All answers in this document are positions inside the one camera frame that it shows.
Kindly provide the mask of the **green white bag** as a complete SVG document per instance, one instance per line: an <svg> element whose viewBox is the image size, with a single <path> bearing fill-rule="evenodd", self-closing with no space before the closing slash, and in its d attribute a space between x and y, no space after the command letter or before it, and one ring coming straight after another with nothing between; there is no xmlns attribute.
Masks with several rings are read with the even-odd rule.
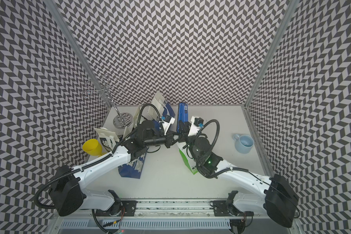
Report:
<svg viewBox="0 0 351 234"><path fill-rule="evenodd" d="M189 148L188 147L183 148L184 146L186 146L186 143L185 142L178 142L177 146L179 148L179 152L180 152L180 155L183 159L185 166L191 171L191 173L193 175L195 175L198 172L197 167L196 167L196 162L192 158L192 155L189 151Z"/></svg>

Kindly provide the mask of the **blue black stapler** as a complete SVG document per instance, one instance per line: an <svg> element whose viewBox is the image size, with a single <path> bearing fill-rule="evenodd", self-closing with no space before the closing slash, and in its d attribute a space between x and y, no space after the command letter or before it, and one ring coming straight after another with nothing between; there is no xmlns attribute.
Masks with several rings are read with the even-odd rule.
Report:
<svg viewBox="0 0 351 234"><path fill-rule="evenodd" d="M181 122L185 123L188 122L188 104L185 102L180 102L178 104L178 111L177 111L177 126L176 130L180 133Z"/></svg>

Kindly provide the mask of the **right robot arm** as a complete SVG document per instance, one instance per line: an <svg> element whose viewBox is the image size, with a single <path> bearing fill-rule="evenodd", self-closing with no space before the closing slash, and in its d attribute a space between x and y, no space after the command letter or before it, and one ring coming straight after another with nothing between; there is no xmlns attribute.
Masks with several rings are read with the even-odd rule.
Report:
<svg viewBox="0 0 351 234"><path fill-rule="evenodd" d="M183 149L191 155L197 171L207 179L223 178L236 183L249 191L248 195L239 195L232 191L227 200L228 212L237 216L244 212L266 213L277 224L290 228L294 219L300 216L299 196L284 176L275 174L265 176L239 168L216 155L213 148L220 132L218 120L207 123L202 118L192 122L178 122L180 140L186 144Z"/></svg>

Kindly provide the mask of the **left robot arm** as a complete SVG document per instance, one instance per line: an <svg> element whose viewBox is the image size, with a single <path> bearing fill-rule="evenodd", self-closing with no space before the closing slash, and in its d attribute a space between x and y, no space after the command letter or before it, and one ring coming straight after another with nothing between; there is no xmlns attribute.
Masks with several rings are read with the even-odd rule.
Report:
<svg viewBox="0 0 351 234"><path fill-rule="evenodd" d="M116 143L113 150L88 163L57 169L56 175L35 193L34 204L43 209L55 209L59 216L68 216L77 210L109 210L119 204L113 190L88 190L88 185L109 171L128 164L147 152L150 146L170 148L179 133L157 129L153 121L140 123L131 133Z"/></svg>

